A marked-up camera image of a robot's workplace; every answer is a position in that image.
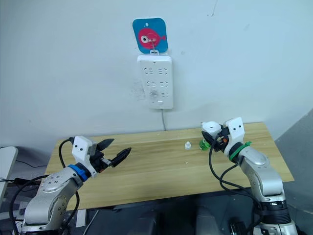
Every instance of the green ring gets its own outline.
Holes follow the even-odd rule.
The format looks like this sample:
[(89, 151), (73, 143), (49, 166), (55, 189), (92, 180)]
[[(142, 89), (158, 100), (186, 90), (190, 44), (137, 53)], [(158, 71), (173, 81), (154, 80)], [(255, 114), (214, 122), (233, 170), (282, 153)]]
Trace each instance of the green ring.
[(246, 142), (244, 145), (241, 145), (239, 148), (237, 148), (237, 149), (229, 156), (229, 159), (230, 159), (230, 160), (233, 160), (233, 158), (234, 158), (242, 149), (244, 149), (245, 147), (250, 146), (250, 144), (252, 144), (252, 142), (251, 142), (251, 141), (248, 141), (248, 142)]

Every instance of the robotic arm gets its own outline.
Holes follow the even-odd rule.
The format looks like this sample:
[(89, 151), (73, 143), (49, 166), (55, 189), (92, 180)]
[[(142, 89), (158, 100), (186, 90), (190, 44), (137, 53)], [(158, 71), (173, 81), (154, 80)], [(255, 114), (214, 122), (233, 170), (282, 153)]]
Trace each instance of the robotic arm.
[(202, 123), (202, 134), (214, 150), (222, 151), (230, 161), (238, 163), (248, 177), (251, 191), (261, 204), (262, 222), (254, 235), (297, 235), (294, 222), (290, 219), (282, 179), (270, 166), (268, 157), (244, 144), (244, 125), (240, 117), (219, 125), (216, 122)]
[(117, 166), (129, 155), (131, 148), (122, 150), (113, 160), (105, 159), (101, 151), (112, 141), (96, 143), (83, 136), (72, 138), (72, 154), (77, 164), (69, 165), (42, 181), (25, 210), (22, 234), (58, 234), (67, 204), (84, 181), (96, 177), (109, 166)]

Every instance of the white power strip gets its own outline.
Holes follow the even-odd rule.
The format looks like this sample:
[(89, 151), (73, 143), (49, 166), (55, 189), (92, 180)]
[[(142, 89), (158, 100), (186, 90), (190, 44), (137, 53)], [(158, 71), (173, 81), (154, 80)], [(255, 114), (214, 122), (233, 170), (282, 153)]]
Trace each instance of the white power strip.
[(172, 58), (164, 55), (140, 55), (137, 62), (149, 107), (153, 109), (172, 109)]

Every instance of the cartoon fish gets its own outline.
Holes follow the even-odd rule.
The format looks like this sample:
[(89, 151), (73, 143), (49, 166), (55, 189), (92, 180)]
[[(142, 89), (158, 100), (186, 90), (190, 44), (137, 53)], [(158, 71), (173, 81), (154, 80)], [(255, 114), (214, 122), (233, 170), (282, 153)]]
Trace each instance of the cartoon fish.
[(166, 40), (166, 36), (160, 37), (156, 32), (150, 28), (143, 28), (138, 34), (140, 44), (146, 49), (153, 49), (152, 40), (154, 41), (155, 47), (160, 43), (161, 40)]

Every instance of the power strip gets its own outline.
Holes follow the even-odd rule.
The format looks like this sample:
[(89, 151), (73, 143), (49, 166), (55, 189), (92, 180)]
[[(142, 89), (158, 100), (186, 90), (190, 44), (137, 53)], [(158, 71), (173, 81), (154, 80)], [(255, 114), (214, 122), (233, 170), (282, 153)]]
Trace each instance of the power strip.
[(164, 55), (140, 55), (137, 62), (149, 107), (153, 109), (172, 109), (172, 58)]

